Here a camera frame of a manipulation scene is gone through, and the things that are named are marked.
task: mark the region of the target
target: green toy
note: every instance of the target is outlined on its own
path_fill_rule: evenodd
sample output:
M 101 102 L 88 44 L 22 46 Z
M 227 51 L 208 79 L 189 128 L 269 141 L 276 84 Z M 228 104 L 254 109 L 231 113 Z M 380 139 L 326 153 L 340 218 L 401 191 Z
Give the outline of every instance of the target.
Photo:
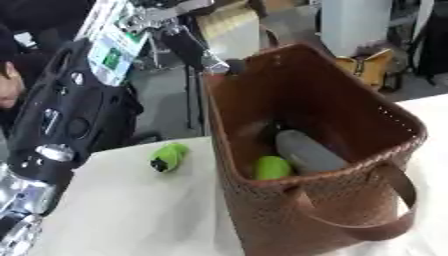
M 255 179 L 275 180 L 292 174 L 291 165 L 278 156 L 264 156 L 257 161 Z
M 151 157 L 151 166 L 159 172 L 176 170 L 185 158 L 189 149 L 187 146 L 172 143 L 157 150 Z

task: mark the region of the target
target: robotic hand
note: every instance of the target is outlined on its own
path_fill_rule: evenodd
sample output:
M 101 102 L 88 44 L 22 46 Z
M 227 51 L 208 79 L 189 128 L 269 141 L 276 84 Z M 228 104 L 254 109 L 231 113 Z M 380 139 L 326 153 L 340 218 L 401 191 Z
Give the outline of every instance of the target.
M 49 63 L 31 91 L 0 165 L 0 256 L 25 255 L 56 208 L 73 170 L 118 111 L 132 62 L 147 40 L 162 40 L 197 70 L 229 65 L 196 40 L 178 16 L 212 0 L 98 0 L 74 42 Z

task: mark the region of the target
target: leather strap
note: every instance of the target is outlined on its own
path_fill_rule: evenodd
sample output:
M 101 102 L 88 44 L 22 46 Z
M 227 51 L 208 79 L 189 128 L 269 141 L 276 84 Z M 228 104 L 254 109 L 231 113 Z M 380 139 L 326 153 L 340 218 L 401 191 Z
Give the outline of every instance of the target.
M 406 174 L 393 164 L 384 164 L 374 171 L 384 177 L 409 207 L 409 211 L 398 219 L 380 225 L 348 226 L 318 217 L 316 208 L 303 189 L 299 189 L 296 200 L 299 210 L 306 216 L 326 225 L 340 229 L 353 238 L 363 241 L 383 241 L 406 233 L 413 225 L 416 212 L 417 192 Z

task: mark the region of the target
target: woven basket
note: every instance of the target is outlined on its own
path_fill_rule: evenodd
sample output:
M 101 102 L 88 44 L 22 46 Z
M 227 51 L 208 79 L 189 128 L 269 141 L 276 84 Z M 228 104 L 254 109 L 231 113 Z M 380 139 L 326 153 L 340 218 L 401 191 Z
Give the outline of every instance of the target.
M 241 75 L 206 81 L 221 182 L 246 255 L 315 255 L 412 226 L 416 191 L 403 170 L 426 139 L 416 117 L 304 44 L 251 57 Z M 259 139 L 275 119 L 349 166 L 255 181 L 254 163 L 275 154 Z M 400 197 L 409 211 L 397 217 Z

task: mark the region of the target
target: white box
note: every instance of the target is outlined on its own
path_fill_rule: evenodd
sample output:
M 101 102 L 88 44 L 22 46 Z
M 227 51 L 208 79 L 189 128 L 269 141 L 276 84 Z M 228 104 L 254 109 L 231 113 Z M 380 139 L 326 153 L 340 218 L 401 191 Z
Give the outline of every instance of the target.
M 392 0 L 323 0 L 322 41 L 335 56 L 385 40 Z

